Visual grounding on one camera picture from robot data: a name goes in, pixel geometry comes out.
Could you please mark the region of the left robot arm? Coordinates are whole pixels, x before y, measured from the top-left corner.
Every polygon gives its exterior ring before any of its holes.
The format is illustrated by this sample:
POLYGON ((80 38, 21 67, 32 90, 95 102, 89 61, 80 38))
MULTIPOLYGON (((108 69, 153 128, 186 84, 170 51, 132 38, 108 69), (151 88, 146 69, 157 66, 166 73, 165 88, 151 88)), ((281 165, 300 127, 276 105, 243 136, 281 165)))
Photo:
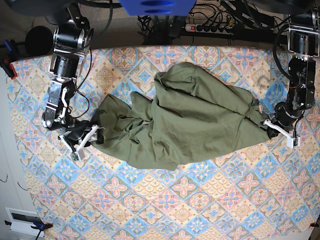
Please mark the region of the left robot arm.
POLYGON ((286 101, 274 107, 263 124, 268 128, 270 138, 282 134, 290 148, 300 146, 301 138, 297 134, 297 124, 306 110, 315 105, 315 57, 320 55, 320 8, 314 6, 299 15, 289 15, 286 23, 278 30, 272 48, 272 55, 280 72, 289 80, 286 101), (277 56, 277 46, 281 34, 287 33, 288 51, 293 53, 284 70, 277 56))

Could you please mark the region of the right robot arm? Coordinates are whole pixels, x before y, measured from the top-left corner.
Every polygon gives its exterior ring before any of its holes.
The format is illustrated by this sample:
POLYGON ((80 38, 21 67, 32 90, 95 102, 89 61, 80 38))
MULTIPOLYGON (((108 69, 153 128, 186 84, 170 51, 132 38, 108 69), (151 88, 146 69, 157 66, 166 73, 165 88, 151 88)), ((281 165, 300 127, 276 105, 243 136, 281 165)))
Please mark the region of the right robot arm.
POLYGON ((49 66, 53 79, 47 90, 48 100, 42 114, 42 125, 58 133, 58 139, 67 147, 73 161, 82 161, 85 147, 92 142, 103 142, 98 123, 72 116, 70 107, 71 98, 80 92, 77 79, 89 53, 94 30, 74 2, 53 19, 57 23, 49 66))

